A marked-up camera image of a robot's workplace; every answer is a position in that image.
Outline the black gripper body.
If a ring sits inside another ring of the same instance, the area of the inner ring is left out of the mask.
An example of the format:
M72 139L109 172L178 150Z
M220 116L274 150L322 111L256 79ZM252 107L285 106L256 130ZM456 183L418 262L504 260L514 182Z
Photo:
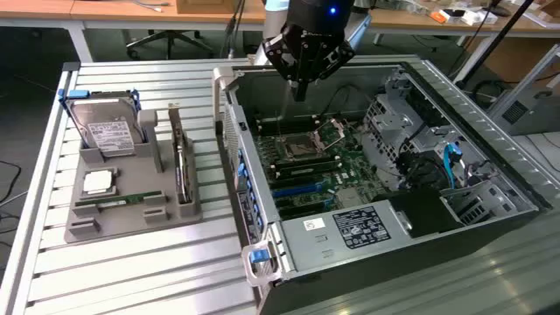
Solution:
M345 39L345 26L350 17L352 1L290 1L281 34L298 62L305 43Z

